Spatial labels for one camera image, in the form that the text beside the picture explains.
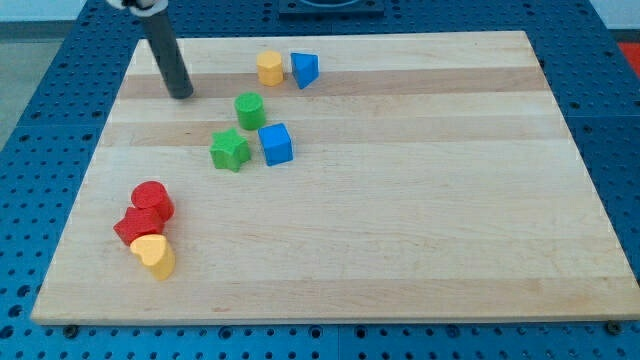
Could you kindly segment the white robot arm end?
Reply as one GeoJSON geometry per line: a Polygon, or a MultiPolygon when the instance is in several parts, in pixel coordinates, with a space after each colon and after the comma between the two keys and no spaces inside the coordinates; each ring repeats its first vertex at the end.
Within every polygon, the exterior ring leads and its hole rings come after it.
{"type": "Polygon", "coordinates": [[[129,10],[138,17],[151,17],[168,7],[168,0],[106,0],[117,10],[129,10]]]}

